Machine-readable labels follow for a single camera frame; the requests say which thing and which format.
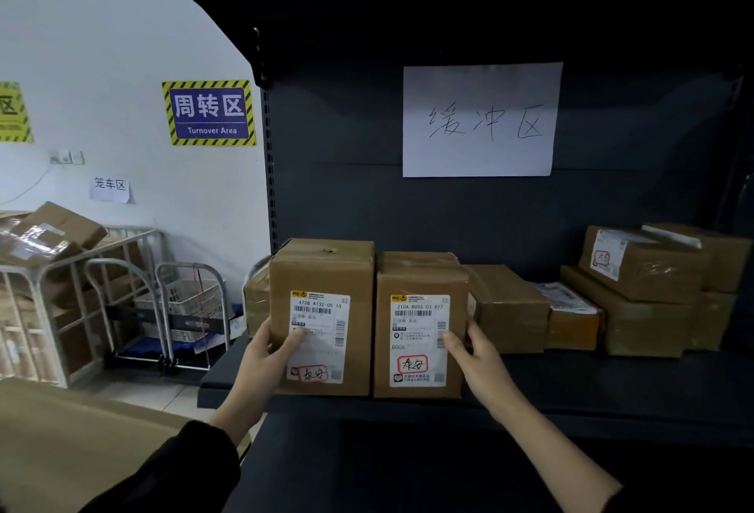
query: wall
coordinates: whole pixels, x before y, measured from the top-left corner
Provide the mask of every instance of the wall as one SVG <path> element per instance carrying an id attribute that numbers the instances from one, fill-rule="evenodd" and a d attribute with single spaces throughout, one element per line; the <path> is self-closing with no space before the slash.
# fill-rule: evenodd
<path id="1" fill-rule="evenodd" d="M 0 203 L 44 177 L 0 208 L 52 200 L 101 223 L 155 226 L 179 260 L 220 270 L 237 300 L 245 270 L 269 253 L 262 146 L 171 146 L 161 82 L 253 80 L 248 62 L 191 0 L 2 1 L 0 80 L 21 84 L 35 143 L 0 143 Z M 253 100 L 261 114 L 256 87 Z M 50 148 L 83 150 L 86 164 L 50 166 Z M 90 201 L 95 175 L 130 180 L 133 203 Z"/>

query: floor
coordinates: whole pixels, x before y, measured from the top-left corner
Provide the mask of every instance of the floor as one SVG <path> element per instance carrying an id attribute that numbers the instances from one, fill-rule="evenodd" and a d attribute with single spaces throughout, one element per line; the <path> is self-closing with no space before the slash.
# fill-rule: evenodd
<path id="1" fill-rule="evenodd" d="M 73 385 L 73 389 L 203 422 L 208 421 L 214 412 L 196 406 L 197 386 L 173 384 L 158 377 L 134 378 L 106 372 L 85 383 Z M 252 442 L 265 416 L 249 430 Z"/>

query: person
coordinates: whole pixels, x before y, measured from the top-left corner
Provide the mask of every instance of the person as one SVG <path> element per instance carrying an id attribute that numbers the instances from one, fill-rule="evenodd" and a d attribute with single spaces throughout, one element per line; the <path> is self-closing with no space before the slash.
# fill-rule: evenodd
<path id="1" fill-rule="evenodd" d="M 176 510 L 221 511 L 240 479 L 236 447 L 262 418 L 265 403 L 305 334 L 296 329 L 276 352 L 269 353 L 267 319 L 246 348 L 235 384 L 209 423 L 187 423 L 136 473 L 94 498 L 81 513 L 138 511 L 162 503 L 170 503 Z M 476 323 L 471 323 L 468 334 L 472 353 L 451 332 L 443 335 L 448 352 L 457 360 L 477 399 L 531 460 L 560 508 L 565 513 L 638 509 L 634 493 L 623 490 L 526 400 L 497 349 Z M 185 472 L 192 463 L 211 464 L 202 470 L 202 485 L 211 487 L 211 491 L 185 490 Z"/>

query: hand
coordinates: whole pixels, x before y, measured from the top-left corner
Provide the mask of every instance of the hand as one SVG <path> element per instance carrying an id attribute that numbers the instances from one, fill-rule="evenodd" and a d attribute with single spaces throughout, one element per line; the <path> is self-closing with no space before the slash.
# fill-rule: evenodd
<path id="1" fill-rule="evenodd" d="M 484 336 L 479 325 L 472 322 L 468 332 L 474 354 L 466 352 L 463 343 L 452 332 L 443 333 L 445 346 L 461 367 L 471 392 L 499 422 L 506 407 L 523 395 L 508 374 L 495 345 Z"/>
<path id="2" fill-rule="evenodd" d="M 246 347 L 230 394 L 210 424 L 224 429 L 231 441 L 238 445 L 246 432 L 262 418 L 265 404 L 286 371 L 288 359 L 305 336 L 305 330 L 295 329 L 283 346 L 270 354 L 270 319 L 267 318 Z"/>

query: person's left hand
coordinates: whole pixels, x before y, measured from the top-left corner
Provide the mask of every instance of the person's left hand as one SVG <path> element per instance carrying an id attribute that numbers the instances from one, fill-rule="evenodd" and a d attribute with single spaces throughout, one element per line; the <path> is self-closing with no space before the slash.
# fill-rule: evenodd
<path id="1" fill-rule="evenodd" d="M 288 359 L 305 336 L 306 330 L 295 329 L 283 345 L 270 354 L 270 319 L 264 321 L 246 347 L 230 394 L 210 423 L 228 432 L 238 445 L 238 435 L 242 438 L 243 433 L 262 418 L 265 404 L 286 371 Z"/>

